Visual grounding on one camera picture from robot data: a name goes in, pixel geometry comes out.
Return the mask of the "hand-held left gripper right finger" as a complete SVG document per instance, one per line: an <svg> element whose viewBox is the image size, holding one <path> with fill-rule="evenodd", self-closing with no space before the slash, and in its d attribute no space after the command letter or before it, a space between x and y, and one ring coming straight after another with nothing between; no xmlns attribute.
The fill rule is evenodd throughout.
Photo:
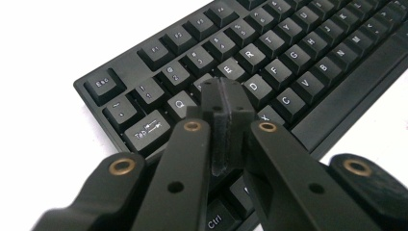
<svg viewBox="0 0 408 231"><path fill-rule="evenodd" d="M250 124L255 119L255 110L240 83L221 78L220 92L223 108L226 110L223 163L228 168L243 168L242 149Z"/></svg>

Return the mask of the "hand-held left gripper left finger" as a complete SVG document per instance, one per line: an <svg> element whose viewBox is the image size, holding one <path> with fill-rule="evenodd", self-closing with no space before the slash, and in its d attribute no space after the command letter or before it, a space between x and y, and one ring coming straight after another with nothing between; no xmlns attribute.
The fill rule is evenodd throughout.
<svg viewBox="0 0 408 231"><path fill-rule="evenodd" d="M224 99L224 83L220 78L213 78L201 84L199 106L187 108L187 118L199 118L211 128L211 169L214 176L220 176L227 169L227 114L228 107Z"/></svg>

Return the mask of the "black computer keyboard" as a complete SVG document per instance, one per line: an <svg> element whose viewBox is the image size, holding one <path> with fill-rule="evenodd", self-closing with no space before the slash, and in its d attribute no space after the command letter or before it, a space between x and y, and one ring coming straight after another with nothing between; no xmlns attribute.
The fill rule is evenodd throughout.
<svg viewBox="0 0 408 231"><path fill-rule="evenodd" d="M120 151L154 170L212 78L322 157L408 69L408 0L213 0L78 79Z"/></svg>

